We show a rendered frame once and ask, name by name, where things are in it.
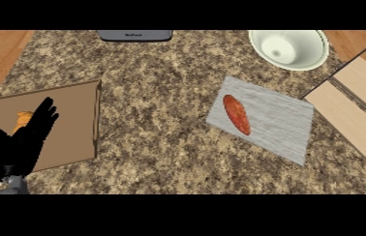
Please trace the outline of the grey placemat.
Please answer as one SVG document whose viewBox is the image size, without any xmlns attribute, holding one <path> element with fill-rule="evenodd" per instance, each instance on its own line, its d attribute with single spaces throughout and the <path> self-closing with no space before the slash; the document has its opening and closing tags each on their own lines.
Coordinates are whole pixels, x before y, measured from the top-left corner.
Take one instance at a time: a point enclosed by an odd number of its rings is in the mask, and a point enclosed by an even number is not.
<svg viewBox="0 0 366 236">
<path fill-rule="evenodd" d="M 230 122 L 223 98 L 232 95 L 245 107 L 251 134 Z M 226 76 L 205 121 L 278 156 L 304 165 L 313 104 Z"/>
</svg>

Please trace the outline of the dark grey appliance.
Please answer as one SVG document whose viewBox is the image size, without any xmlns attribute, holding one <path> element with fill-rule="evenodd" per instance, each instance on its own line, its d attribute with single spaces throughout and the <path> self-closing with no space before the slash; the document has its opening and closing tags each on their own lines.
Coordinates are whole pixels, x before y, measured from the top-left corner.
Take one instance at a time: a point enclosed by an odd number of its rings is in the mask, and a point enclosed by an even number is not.
<svg viewBox="0 0 366 236">
<path fill-rule="evenodd" d="M 99 36 L 108 42 L 164 42 L 171 39 L 171 30 L 99 30 Z"/>
</svg>

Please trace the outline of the white bowl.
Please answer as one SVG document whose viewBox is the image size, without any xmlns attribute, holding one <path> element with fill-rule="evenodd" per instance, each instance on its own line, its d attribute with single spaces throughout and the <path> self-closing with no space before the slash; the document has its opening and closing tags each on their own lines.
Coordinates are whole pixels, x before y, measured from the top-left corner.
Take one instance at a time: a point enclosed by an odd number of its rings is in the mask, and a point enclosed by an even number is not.
<svg viewBox="0 0 366 236">
<path fill-rule="evenodd" d="M 289 71 L 315 70 L 329 56 L 329 41 L 320 30 L 251 30 L 250 41 L 260 57 Z"/>
</svg>

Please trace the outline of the pale wooden tiered shelf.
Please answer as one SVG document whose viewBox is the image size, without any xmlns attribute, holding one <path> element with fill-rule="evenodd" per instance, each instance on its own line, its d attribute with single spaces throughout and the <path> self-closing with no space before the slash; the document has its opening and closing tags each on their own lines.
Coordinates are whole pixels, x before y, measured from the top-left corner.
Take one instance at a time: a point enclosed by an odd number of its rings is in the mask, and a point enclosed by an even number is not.
<svg viewBox="0 0 366 236">
<path fill-rule="evenodd" d="M 366 156 L 366 49 L 303 98 Z"/>
</svg>

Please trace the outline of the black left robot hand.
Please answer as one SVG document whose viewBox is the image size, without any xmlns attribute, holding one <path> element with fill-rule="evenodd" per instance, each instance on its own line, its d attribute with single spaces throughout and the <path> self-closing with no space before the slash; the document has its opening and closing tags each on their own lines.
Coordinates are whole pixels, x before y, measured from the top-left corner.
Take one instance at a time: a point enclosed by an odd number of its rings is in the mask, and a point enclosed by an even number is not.
<svg viewBox="0 0 366 236">
<path fill-rule="evenodd" d="M 14 135 L 0 129 L 0 179 L 25 177 L 36 166 L 44 140 L 59 118 L 53 99 L 47 97 L 37 107 L 30 121 Z"/>
</svg>

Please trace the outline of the orange fruit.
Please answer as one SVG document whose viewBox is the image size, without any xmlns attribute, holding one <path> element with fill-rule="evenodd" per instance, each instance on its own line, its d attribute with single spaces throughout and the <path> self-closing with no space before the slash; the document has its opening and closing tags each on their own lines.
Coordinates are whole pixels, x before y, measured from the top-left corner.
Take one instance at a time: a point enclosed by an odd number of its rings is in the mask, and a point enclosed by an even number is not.
<svg viewBox="0 0 366 236">
<path fill-rule="evenodd" d="M 15 126 L 14 132 L 18 131 L 21 127 L 24 127 L 31 119 L 33 112 L 31 111 L 21 111 L 18 113 L 18 124 Z"/>
</svg>

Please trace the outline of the reddish sweet potato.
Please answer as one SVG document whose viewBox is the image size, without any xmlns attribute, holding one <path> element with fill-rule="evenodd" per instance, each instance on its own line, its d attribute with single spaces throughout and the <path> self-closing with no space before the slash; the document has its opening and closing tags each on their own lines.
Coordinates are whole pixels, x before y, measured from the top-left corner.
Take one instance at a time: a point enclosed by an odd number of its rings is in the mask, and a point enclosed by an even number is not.
<svg viewBox="0 0 366 236">
<path fill-rule="evenodd" d="M 223 105 L 229 119 L 236 129 L 244 135 L 250 135 L 253 130 L 247 110 L 242 103 L 236 100 L 232 95 L 226 95 L 223 97 Z"/>
</svg>

